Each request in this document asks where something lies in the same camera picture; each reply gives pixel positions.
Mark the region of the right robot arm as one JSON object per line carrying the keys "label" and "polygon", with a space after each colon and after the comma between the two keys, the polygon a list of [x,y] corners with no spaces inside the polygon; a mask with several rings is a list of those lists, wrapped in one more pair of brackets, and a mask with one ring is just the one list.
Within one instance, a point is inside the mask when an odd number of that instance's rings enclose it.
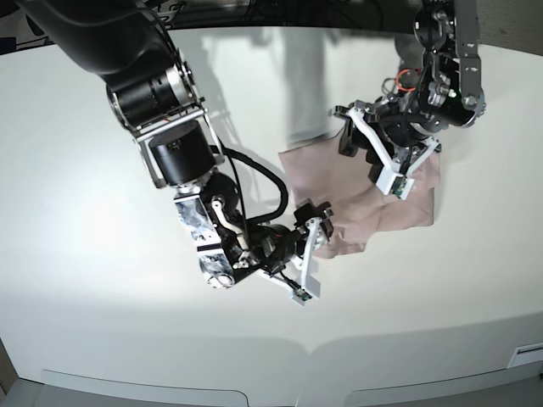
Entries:
{"label": "right robot arm", "polygon": [[[20,8],[77,65],[105,84],[109,105],[131,133],[155,187],[176,191],[212,287],[228,289],[257,274],[297,304],[318,298],[314,252],[332,236],[329,203],[304,203],[292,227],[277,223],[288,204],[285,183],[264,165],[223,145],[188,63],[153,1],[22,1]],[[277,186],[278,207],[248,217],[237,173],[243,163]]]}

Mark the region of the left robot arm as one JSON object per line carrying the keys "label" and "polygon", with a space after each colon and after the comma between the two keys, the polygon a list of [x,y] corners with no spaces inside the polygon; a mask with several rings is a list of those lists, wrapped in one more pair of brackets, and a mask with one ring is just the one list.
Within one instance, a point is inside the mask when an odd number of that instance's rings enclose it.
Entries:
{"label": "left robot arm", "polygon": [[413,175],[440,150],[437,133],[466,128],[485,110],[479,57],[479,21],[474,1],[424,1],[413,21],[422,46],[414,86],[395,77],[395,90],[373,103],[356,100],[332,114],[344,121],[339,153],[361,149],[371,165],[369,178],[384,195],[407,199]]}

